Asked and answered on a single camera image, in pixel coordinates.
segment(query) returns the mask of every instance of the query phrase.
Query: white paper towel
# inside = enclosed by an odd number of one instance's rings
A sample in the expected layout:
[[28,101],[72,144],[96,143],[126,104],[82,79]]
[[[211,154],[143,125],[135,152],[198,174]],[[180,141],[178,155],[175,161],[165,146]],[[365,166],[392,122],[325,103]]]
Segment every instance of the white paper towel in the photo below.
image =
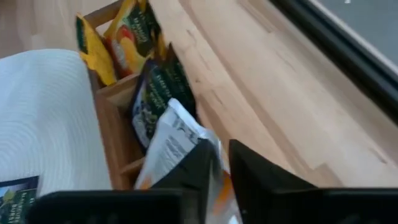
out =
[[0,181],[40,175],[39,195],[110,189],[90,82],[77,52],[0,59]]

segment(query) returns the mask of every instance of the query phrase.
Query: black frame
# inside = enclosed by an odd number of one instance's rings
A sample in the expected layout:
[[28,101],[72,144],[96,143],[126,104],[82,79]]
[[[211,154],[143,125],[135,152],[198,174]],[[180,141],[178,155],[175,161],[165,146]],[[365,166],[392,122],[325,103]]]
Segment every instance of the black frame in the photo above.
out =
[[398,74],[307,0],[270,1],[398,124]]

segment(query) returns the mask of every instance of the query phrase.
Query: white packet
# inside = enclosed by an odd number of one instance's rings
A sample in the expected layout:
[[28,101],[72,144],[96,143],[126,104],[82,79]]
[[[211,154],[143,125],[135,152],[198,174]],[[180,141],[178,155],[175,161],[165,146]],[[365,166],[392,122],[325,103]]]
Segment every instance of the white packet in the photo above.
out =
[[213,131],[200,126],[174,98],[170,99],[169,107],[157,122],[135,189],[148,189],[165,177],[198,144],[199,139],[213,143],[220,162],[213,166],[210,174],[206,223],[241,220],[229,168],[222,159],[221,141]]

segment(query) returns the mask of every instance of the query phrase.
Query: wooden organizer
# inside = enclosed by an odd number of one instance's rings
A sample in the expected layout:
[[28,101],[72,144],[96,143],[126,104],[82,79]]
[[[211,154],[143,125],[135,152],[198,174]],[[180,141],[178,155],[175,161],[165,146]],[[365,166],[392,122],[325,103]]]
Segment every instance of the wooden organizer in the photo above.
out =
[[[121,3],[114,2],[86,15],[85,19],[97,28],[116,17]],[[100,88],[94,71],[89,70],[89,76],[113,189],[132,189],[144,163],[144,156],[125,114],[138,75],[128,76],[104,88]]]

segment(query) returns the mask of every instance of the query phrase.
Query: black plastic object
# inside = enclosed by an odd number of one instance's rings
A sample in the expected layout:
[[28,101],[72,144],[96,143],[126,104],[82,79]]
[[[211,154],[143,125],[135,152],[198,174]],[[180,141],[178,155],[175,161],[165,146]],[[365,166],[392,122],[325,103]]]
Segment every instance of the black plastic object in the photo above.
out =
[[44,196],[27,215],[39,223],[204,223],[214,146],[201,140],[150,190],[57,192]]
[[311,1],[270,1],[398,124],[398,75],[394,71],[339,28]]
[[210,172],[218,166],[216,149],[202,139],[183,160],[152,189],[184,189],[198,192],[200,223],[205,223]]
[[237,140],[231,178],[243,223],[397,223],[398,189],[317,189]]

